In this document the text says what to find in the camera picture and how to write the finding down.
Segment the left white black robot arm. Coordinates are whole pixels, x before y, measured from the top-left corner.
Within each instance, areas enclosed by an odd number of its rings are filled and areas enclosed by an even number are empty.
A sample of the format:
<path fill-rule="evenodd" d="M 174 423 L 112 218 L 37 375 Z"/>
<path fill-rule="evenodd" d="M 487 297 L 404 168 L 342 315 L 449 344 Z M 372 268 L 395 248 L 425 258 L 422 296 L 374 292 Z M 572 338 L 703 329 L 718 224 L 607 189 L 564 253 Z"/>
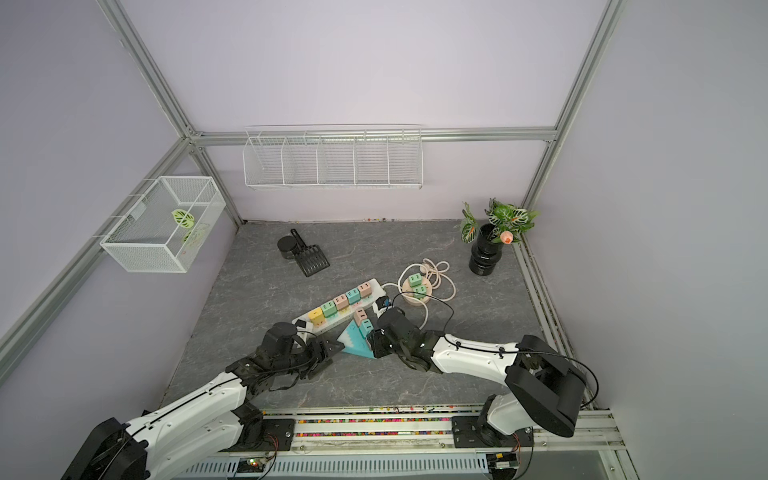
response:
<path fill-rule="evenodd" d="M 64 473 L 66 479 L 171 479 L 238 443 L 263 441 L 263 413 L 253 399 L 281 375 L 296 380 L 325 368 L 344 345 L 278 322 L 256 350 L 197 390 L 126 423 L 97 425 Z"/>

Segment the white long power strip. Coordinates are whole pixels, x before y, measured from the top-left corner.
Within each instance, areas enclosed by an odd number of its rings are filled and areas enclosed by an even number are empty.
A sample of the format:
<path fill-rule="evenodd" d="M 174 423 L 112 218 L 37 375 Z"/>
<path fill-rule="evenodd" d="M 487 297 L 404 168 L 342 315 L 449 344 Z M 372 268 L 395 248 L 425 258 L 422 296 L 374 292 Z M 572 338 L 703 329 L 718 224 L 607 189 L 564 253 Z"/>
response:
<path fill-rule="evenodd" d="M 376 279 L 370 279 L 317 306 L 321 307 L 325 314 L 325 324 L 314 326 L 308 319 L 308 313 L 311 310 L 296 317 L 292 324 L 301 330 L 320 335 L 352 320 L 357 309 L 371 308 L 375 304 L 375 300 L 382 295 L 386 295 L 386 292 L 381 284 Z"/>

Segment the teal plug adapter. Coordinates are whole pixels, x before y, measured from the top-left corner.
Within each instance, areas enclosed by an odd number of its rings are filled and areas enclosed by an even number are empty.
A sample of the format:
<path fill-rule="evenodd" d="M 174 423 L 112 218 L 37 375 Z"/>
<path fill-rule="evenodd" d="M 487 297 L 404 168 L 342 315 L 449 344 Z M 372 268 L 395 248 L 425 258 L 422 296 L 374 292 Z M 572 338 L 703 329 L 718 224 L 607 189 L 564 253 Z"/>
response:
<path fill-rule="evenodd" d="M 359 330 L 363 338 L 366 338 L 373 331 L 373 324 L 369 319 L 362 320 L 359 324 Z"/>

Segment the teal triangular power strip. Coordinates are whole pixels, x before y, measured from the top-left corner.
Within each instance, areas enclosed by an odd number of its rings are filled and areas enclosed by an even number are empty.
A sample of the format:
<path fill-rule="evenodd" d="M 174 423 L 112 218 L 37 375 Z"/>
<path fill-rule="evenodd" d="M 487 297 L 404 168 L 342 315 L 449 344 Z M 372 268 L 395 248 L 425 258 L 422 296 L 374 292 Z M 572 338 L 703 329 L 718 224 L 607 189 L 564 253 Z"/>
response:
<path fill-rule="evenodd" d="M 337 338 L 344 345 L 344 353 L 357 355 L 364 358 L 374 359 L 374 353 L 367 341 L 363 338 L 359 326 L 352 320 L 345 330 Z"/>

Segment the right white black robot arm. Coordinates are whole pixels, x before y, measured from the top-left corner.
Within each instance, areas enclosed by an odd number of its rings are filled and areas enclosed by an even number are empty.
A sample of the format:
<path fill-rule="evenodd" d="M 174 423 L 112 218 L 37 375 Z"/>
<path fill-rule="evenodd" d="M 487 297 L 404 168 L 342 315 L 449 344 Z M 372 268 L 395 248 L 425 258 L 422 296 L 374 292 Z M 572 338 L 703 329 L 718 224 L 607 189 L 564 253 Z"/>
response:
<path fill-rule="evenodd" d="M 486 400 L 479 427 L 510 436 L 527 427 L 574 435 L 586 375 L 575 360 L 534 335 L 518 342 L 485 343 L 436 330 L 420 330 L 397 308 L 383 311 L 365 340 L 376 358 L 397 356 L 407 367 L 440 374 L 463 374 L 509 389 Z"/>

